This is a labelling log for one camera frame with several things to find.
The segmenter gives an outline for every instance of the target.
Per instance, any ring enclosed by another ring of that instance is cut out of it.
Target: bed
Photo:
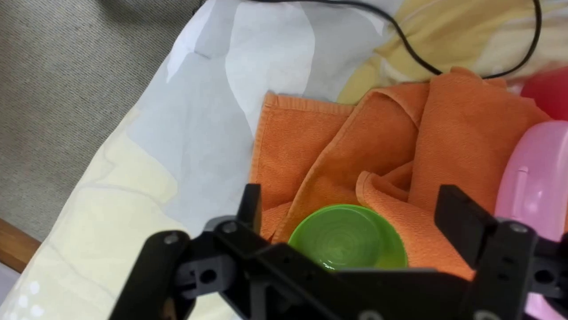
[[[390,12],[415,50],[443,71],[507,69],[525,53],[534,28],[529,0],[369,4]],[[511,84],[568,64],[568,4],[541,5],[539,46]],[[108,318],[149,235],[184,229],[197,236],[211,217],[234,213],[266,92],[353,103],[371,87],[429,76],[371,12],[312,2],[207,0],[94,155],[0,315]],[[234,318],[214,295],[200,299],[193,316]]]

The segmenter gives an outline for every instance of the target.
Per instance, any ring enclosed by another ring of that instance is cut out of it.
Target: wooden edge
[[[23,272],[40,242],[0,219],[0,263]]]

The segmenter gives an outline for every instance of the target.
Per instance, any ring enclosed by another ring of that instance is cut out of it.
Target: pink object
[[[548,121],[532,126],[516,144],[500,181],[495,215],[523,222],[539,236],[559,242],[566,208],[568,121]],[[543,320],[562,318],[536,293],[529,295],[525,311]]]
[[[568,121],[568,68],[530,76],[521,92],[553,119]]]

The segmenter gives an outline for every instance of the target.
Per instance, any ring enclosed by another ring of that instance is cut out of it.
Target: screw
[[[177,235],[177,233],[170,233],[170,235],[166,235],[166,236],[163,238],[163,242],[165,242],[166,245],[177,244],[177,242],[179,242],[179,235]]]
[[[509,224],[514,233],[527,233],[529,229],[521,224]]]
[[[230,220],[230,222],[223,224],[220,229],[221,229],[223,233],[234,233],[234,231],[236,231],[236,222]]]
[[[486,311],[486,309],[477,309],[474,313],[474,320],[500,320],[498,315]]]
[[[374,309],[367,309],[358,313],[358,320],[383,320],[383,316],[378,315]]]

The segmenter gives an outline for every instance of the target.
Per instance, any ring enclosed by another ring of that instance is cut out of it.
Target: green cup
[[[287,244],[328,270],[406,267],[406,252],[394,228],[372,210],[355,204],[314,212]]]

